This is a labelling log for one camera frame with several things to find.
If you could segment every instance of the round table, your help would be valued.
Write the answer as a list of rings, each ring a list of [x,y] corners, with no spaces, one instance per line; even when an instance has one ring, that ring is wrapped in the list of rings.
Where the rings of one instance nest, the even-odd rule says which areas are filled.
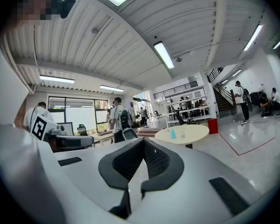
[[[171,138],[171,129],[175,131],[175,139]],[[184,131],[185,134],[183,138],[181,137],[181,131]],[[156,133],[154,137],[157,140],[186,145],[186,147],[193,148],[192,143],[204,138],[209,132],[209,128],[203,125],[181,125],[162,129]]]

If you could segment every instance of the ceiling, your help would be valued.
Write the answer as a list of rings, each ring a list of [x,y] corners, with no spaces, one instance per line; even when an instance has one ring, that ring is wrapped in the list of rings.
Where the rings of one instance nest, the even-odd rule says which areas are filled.
[[[258,45],[280,40],[280,21],[264,0],[127,0],[119,7],[107,0],[77,0],[66,19],[45,21],[35,30],[26,25],[9,32],[7,41],[28,84],[110,93],[99,89],[107,85],[134,95],[198,69],[241,62],[253,52],[242,50],[259,23],[264,27]],[[158,41],[174,69],[156,55]],[[40,81],[40,74],[75,83]]]

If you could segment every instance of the red floor tape line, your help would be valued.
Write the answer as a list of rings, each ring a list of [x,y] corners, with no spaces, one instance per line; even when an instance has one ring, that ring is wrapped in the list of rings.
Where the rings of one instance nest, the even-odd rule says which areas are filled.
[[[247,151],[247,152],[244,152],[244,153],[242,153],[242,154],[239,154],[239,153],[227,142],[227,140],[226,140],[220,133],[218,133],[218,134],[225,140],[225,142],[226,142],[226,143],[229,145],[229,147],[237,154],[237,156],[241,156],[241,155],[247,154],[247,153],[249,153],[249,152],[251,152],[251,151],[253,151],[253,150],[255,150],[255,149],[258,149],[259,147],[264,146],[265,144],[267,144],[268,142],[270,142],[270,141],[272,141],[273,139],[276,138],[276,137],[273,137],[272,139],[270,139],[269,141],[265,142],[264,144],[259,145],[258,147],[254,148],[254,149],[251,149],[251,150],[249,150],[249,151]]]

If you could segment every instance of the black slot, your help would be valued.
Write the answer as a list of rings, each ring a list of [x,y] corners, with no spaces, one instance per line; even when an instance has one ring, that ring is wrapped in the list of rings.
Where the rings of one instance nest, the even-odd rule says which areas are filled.
[[[75,162],[80,162],[80,161],[82,161],[82,159],[75,157],[75,158],[70,158],[70,159],[59,160],[58,163],[62,167],[62,166],[70,165],[70,164],[73,164]]]
[[[237,215],[249,207],[248,203],[222,177],[209,180],[232,215]]]

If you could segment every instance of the corrugated metal ceiling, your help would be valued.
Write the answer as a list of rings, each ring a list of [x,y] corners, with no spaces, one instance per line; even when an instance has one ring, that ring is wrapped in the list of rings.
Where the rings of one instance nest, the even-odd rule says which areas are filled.
[[[225,23],[213,62],[238,57],[259,22],[264,28],[257,44],[272,46],[280,39],[280,21],[264,0],[227,0],[226,4]],[[77,0],[66,19],[57,18],[35,27],[36,57],[38,61],[116,78],[120,84],[127,82],[125,88],[129,92],[139,93],[131,86],[160,85],[205,66],[215,30],[216,5],[216,0],[127,0],[119,7],[111,7],[145,39],[145,45],[116,15],[110,15],[109,8],[96,7],[91,0]],[[27,25],[7,35],[12,55],[30,59],[31,65],[33,34],[33,26]],[[157,41],[163,41],[174,60],[184,57],[169,73],[151,50]],[[40,84],[40,71],[60,77],[75,76],[78,80],[74,89],[101,91],[99,79],[50,69],[20,69],[30,84]]]

